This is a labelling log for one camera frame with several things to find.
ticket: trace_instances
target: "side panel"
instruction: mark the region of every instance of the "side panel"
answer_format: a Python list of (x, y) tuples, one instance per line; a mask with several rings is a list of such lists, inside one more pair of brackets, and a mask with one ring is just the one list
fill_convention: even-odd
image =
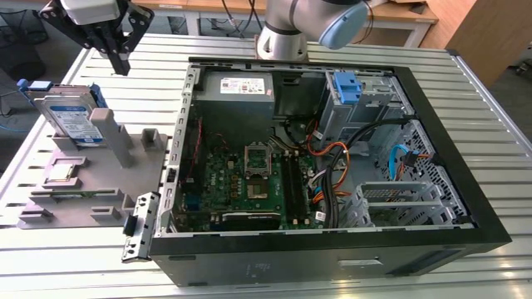
[(465, 248), (439, 246), (155, 255), (179, 287), (312, 282), (419, 275), (464, 256)]

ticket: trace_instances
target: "printed label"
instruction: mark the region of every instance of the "printed label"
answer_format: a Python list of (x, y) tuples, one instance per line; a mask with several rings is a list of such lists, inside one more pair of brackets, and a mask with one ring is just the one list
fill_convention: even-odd
[(433, 23), (433, 20), (427, 20), (427, 19), (416, 19), (417, 23)]
[(325, 221), (325, 216), (327, 214), (323, 212), (316, 212), (316, 220), (317, 221)]
[(171, 5), (171, 4), (159, 4), (160, 8), (176, 8), (176, 9), (181, 9), (183, 6), (181, 5)]
[(89, 121), (89, 112), (83, 106), (51, 106), (52, 114), (68, 136), (77, 142), (97, 143), (103, 141), (99, 129)]
[(313, 131), (312, 135), (315, 135), (315, 137), (321, 140), (321, 138), (324, 137), (324, 134), (321, 134), (319, 131)]
[(371, 266), (371, 265), (383, 265), (383, 263), (377, 259), (375, 259), (375, 260), (339, 260), (340, 267)]
[(220, 81), (220, 93), (237, 93), (244, 95), (263, 95), (263, 78), (223, 78)]

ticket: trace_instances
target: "aluminum table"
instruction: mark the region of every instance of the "aluminum table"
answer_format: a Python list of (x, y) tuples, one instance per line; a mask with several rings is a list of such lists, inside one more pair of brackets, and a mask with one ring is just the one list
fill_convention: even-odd
[[(309, 44), (315, 62), (412, 69), (513, 242), (471, 255), (421, 277), (349, 282), (177, 288), (153, 262), (120, 263), (121, 228), (20, 230), (17, 215), (43, 175), (55, 144), (43, 117), (0, 180), (0, 298), (527, 298), (532, 294), (532, 146), (460, 57), (443, 50)], [(103, 88), (129, 133), (167, 134), (180, 114), (189, 56), (253, 58), (253, 41), (147, 34), (131, 55), (128, 77), (84, 50), (63, 83)]]

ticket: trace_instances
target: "black connector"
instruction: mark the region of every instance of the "black connector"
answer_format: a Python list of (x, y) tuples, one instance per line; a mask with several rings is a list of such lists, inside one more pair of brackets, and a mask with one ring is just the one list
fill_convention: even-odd
[(403, 157), (403, 164), (405, 166), (413, 167), (417, 161), (417, 157), (419, 157), (419, 152), (409, 151)]

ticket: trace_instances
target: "red wire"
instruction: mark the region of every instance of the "red wire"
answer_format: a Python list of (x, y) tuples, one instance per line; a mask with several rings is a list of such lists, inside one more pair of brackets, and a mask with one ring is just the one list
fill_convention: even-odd
[(187, 177), (184, 178), (184, 181), (187, 182), (187, 179), (191, 177), (192, 175), (192, 170), (193, 170), (193, 165), (195, 165), (195, 161), (197, 158), (197, 150), (200, 149), (200, 143), (201, 143), (201, 129), (203, 129), (203, 125), (201, 125), (201, 118), (197, 120), (197, 142), (196, 142), (196, 147), (193, 148), (193, 155), (192, 155), (192, 165), (191, 165), (191, 169), (189, 169), (189, 173), (187, 175)]

